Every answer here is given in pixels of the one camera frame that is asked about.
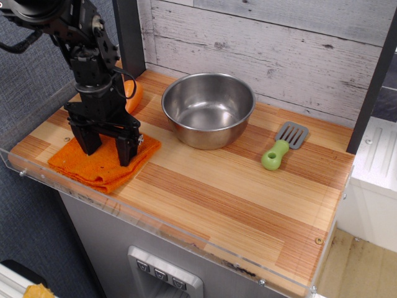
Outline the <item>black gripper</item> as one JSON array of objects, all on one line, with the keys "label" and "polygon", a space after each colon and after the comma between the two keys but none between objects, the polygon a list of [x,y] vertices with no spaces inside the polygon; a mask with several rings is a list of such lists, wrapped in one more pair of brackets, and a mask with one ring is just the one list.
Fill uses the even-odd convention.
[{"label": "black gripper", "polygon": [[126,109],[124,83],[111,82],[100,86],[76,85],[81,100],[68,102],[69,124],[74,137],[87,155],[102,145],[101,135],[115,140],[120,166],[128,166],[143,141],[140,122]]}]

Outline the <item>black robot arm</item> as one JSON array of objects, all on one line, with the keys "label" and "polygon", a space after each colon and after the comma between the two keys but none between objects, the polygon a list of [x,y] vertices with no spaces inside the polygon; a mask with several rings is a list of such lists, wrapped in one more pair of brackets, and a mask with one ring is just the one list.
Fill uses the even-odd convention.
[{"label": "black robot arm", "polygon": [[[101,135],[112,137],[121,166],[128,166],[143,141],[140,122],[126,110],[136,94],[133,76],[116,67],[118,47],[90,1],[1,1],[3,16],[32,33],[15,45],[1,44],[10,53],[23,53],[42,34],[48,34],[72,69],[79,102],[68,102],[69,124],[81,149],[93,154]],[[124,77],[133,88],[126,91]]]}]

